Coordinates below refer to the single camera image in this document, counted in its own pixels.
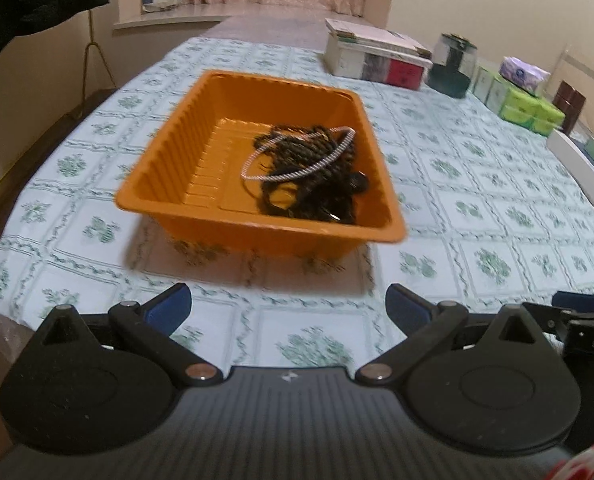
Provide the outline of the orange plastic tray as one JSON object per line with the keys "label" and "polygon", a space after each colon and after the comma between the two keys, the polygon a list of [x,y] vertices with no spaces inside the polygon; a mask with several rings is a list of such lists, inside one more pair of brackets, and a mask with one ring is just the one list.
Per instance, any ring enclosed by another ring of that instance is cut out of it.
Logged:
{"label": "orange plastic tray", "polygon": [[406,229],[360,97],[208,70],[124,180],[118,207],[178,240],[337,259]]}

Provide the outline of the white box edge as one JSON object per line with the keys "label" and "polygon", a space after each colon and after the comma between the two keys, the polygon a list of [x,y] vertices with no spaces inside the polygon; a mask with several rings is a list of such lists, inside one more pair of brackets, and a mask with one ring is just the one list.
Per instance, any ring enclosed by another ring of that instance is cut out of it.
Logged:
{"label": "white box edge", "polygon": [[577,144],[559,131],[550,134],[547,147],[578,182],[586,198],[594,206],[594,165]]}

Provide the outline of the green tissue packs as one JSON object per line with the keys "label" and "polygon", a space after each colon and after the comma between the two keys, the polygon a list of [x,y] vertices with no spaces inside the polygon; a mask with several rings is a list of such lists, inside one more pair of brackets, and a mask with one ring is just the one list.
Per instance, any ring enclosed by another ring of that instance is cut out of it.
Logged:
{"label": "green tissue packs", "polygon": [[532,96],[482,65],[475,71],[472,94],[498,118],[541,136],[559,129],[565,119],[551,102]]}

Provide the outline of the dark brown wooden box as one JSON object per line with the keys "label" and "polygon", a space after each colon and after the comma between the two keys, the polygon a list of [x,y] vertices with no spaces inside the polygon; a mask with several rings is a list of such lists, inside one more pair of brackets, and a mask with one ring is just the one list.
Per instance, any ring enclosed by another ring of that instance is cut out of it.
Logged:
{"label": "dark brown wooden box", "polygon": [[564,113],[564,120],[560,128],[566,136],[570,136],[574,130],[585,102],[586,97],[571,84],[568,84],[566,80],[560,82],[552,103]]}

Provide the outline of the purple tissue pack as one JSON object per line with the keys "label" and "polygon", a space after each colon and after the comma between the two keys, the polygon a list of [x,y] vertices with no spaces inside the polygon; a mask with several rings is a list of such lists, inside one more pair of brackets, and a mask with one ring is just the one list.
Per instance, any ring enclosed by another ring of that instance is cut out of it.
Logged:
{"label": "purple tissue pack", "polygon": [[500,75],[532,96],[542,96],[551,78],[551,73],[547,70],[542,70],[539,66],[526,63],[514,56],[503,58]]}

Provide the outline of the white red box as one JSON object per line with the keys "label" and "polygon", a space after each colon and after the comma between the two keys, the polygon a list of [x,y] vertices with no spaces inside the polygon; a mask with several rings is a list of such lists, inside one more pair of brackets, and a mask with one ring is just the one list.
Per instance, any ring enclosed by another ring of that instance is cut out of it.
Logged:
{"label": "white red box", "polygon": [[328,35],[324,61],[336,77],[418,90],[432,62],[426,58],[375,47],[353,47]]}

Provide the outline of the dark glass jar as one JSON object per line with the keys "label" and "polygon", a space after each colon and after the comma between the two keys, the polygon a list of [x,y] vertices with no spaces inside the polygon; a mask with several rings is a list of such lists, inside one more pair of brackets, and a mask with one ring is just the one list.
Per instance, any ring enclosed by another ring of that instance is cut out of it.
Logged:
{"label": "dark glass jar", "polygon": [[445,96],[464,99],[477,63],[477,47],[468,39],[442,34],[432,52],[426,84]]}

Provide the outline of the stack of books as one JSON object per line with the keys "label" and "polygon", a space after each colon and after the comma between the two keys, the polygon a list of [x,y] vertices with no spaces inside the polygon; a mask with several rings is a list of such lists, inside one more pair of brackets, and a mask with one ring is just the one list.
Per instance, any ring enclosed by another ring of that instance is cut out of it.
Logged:
{"label": "stack of books", "polygon": [[363,25],[347,21],[326,18],[328,30],[343,44],[357,47],[373,47],[382,50],[415,55],[419,58],[431,59],[431,50],[420,42],[400,32]]}

